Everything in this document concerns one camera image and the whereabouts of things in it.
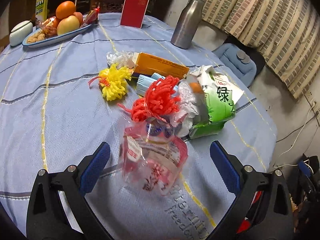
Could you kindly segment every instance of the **striped curtain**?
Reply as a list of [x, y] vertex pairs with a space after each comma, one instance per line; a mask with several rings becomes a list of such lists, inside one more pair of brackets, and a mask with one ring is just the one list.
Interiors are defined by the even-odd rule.
[[203, 20], [257, 49], [295, 98], [320, 66], [320, 17], [310, 0], [207, 0]]

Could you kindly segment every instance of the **snack bag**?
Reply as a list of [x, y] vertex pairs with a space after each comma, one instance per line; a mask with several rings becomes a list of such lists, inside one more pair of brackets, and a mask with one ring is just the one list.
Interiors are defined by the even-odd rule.
[[190, 76], [189, 81], [197, 81], [192, 84], [198, 84], [201, 91], [194, 88], [200, 114], [193, 119], [189, 136], [193, 139], [218, 134], [225, 122], [235, 117], [234, 104], [243, 91], [229, 83], [225, 75], [215, 72], [212, 65], [202, 66]]
[[87, 25], [93, 23], [96, 19], [98, 19], [99, 11], [100, 11], [99, 6], [93, 9], [92, 11], [90, 11], [88, 15], [85, 17], [85, 19], [83, 20], [83, 23], [81, 24], [80, 28], [86, 27]]
[[57, 35], [57, 28], [54, 26], [54, 21], [56, 17], [50, 17], [46, 19], [44, 22], [38, 21], [36, 23], [37, 27], [40, 27], [42, 33], [45, 35], [46, 38], [51, 38]]
[[119, 158], [124, 180], [166, 195], [188, 158], [186, 144], [175, 135], [178, 130], [154, 117], [127, 127]]

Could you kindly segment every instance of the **white plastic bag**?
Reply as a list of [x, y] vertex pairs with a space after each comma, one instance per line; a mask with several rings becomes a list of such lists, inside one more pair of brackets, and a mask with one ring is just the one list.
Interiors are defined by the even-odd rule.
[[181, 82], [178, 91], [181, 99], [180, 111], [170, 117], [170, 122], [178, 122], [183, 119], [181, 130], [177, 136], [184, 137], [188, 135], [193, 125], [193, 118], [199, 115], [199, 109], [196, 106], [196, 97], [187, 83]]
[[133, 68], [132, 62], [133, 52], [119, 51], [116, 53], [107, 53], [107, 63], [109, 66], [112, 64], [118, 64], [117, 69], [127, 66], [128, 68]]

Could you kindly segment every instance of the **red fabric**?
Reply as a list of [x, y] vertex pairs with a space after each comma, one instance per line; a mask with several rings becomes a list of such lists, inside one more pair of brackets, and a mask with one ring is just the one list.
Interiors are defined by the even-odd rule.
[[262, 194], [262, 191], [257, 192], [252, 204], [256, 203], [259, 200], [259, 198], [261, 197], [261, 194]]
[[251, 226], [250, 222], [248, 220], [243, 220], [241, 226], [239, 227], [237, 234], [246, 231]]

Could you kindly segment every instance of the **electrical wire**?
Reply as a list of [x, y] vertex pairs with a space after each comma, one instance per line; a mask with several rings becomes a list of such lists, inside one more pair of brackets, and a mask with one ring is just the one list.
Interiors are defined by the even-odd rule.
[[311, 143], [312, 143], [313, 139], [315, 138], [315, 135], [316, 135], [316, 133], [317, 133], [318, 128], [319, 128], [319, 126], [317, 126], [317, 129], [316, 129], [315, 133], [313, 134], [313, 137], [312, 137], [312, 139], [311, 139], [311, 141], [310, 141], [310, 143], [309, 143], [309, 145], [308, 145], [308, 148], [304, 151], [304, 153], [303, 153], [303, 154], [305, 154], [305, 153], [307, 152], [307, 150], [309, 149], [309, 147], [310, 147], [310, 145], [311, 145]]
[[296, 166], [298, 166], [297, 164], [283, 164], [283, 165], [281, 165], [281, 166], [273, 166], [273, 168], [281, 168], [281, 167], [284, 167], [284, 166], [292, 166], [292, 167], [296, 167]]
[[[311, 120], [313, 120], [316, 116], [317, 116], [317, 114], [315, 114], [313, 117], [311, 117], [306, 124], [310, 123]], [[287, 139], [290, 135], [292, 135], [294, 132], [296, 132], [297, 130], [299, 130], [299, 129], [302, 128], [302, 127], [303, 127], [303, 125], [300, 126], [299, 128], [297, 128], [296, 130], [293, 130], [293, 131], [292, 131], [291, 133], [289, 133], [286, 137], [283, 137], [282, 139], [276, 141], [276, 143], [277, 143], [277, 142], [281, 142], [281, 141], [283, 141], [284, 139]]]
[[[308, 160], [306, 160], [306, 161], [304, 161], [304, 163], [305, 163], [305, 165], [307, 165], [308, 166], [308, 168], [311, 170], [311, 172], [312, 172], [312, 174], [314, 174], [313, 173], [313, 169], [311, 168], [311, 166], [308, 164], [308, 163], [306, 163], [306, 162], [308, 162], [308, 163], [310, 163], [310, 160], [308, 159]], [[281, 167], [284, 167], [284, 166], [292, 166], [292, 167], [296, 167], [296, 166], [298, 166], [297, 164], [283, 164], [283, 165], [281, 165], [281, 166], [277, 166], [277, 167], [274, 167], [274, 168], [281, 168]]]
[[312, 108], [310, 108], [310, 110], [309, 110], [309, 112], [308, 112], [308, 115], [307, 115], [306, 122], [304, 123], [303, 127], [301, 128], [300, 132], [298, 133], [298, 135], [297, 135], [296, 139], [294, 140], [292, 146], [291, 146], [288, 150], [286, 150], [285, 152], [281, 153], [281, 154], [278, 156], [278, 158], [279, 158], [281, 155], [287, 153], [288, 151], [290, 151], [290, 150], [293, 148], [293, 146], [294, 146], [294, 144], [296, 143], [296, 141], [297, 141], [300, 133], [302, 132], [303, 128], [304, 128], [304, 127], [306, 126], [306, 124], [307, 124], [307, 120], [308, 120], [308, 117], [309, 117], [309, 114], [310, 114], [310, 111], [311, 111], [311, 110], [312, 110]]
[[311, 166], [309, 164], [306, 164], [306, 163], [305, 163], [305, 165], [307, 165], [309, 167], [309, 169], [311, 170], [312, 174], [314, 174], [313, 173], [313, 169], [311, 168]]
[[[307, 100], [307, 102], [308, 102], [308, 104], [310, 105], [310, 107], [313, 108], [305, 94], [304, 94], [304, 97], [305, 97], [305, 99]], [[318, 115], [318, 114], [319, 114], [319, 111], [318, 111], [318, 110], [317, 110], [316, 112], [313, 111], [313, 113], [314, 113], [315, 115]]]

